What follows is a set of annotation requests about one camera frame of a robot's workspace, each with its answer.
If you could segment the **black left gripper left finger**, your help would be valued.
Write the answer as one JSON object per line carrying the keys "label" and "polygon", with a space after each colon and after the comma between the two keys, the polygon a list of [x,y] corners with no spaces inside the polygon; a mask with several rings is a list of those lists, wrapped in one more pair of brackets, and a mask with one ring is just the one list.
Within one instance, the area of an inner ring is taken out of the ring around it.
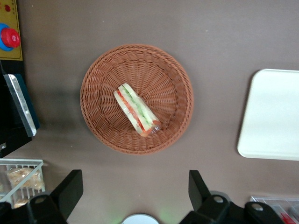
{"label": "black left gripper left finger", "polygon": [[72,170],[50,193],[38,195],[28,204],[31,224],[66,224],[83,195],[83,176],[80,169]]}

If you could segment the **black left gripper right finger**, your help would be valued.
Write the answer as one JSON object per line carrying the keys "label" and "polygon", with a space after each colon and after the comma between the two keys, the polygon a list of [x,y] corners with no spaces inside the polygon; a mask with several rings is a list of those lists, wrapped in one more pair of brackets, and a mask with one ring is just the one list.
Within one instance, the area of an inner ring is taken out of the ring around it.
{"label": "black left gripper right finger", "polygon": [[197,170],[189,171],[188,194],[193,207],[182,224],[232,224],[230,200],[222,192],[210,191]]}

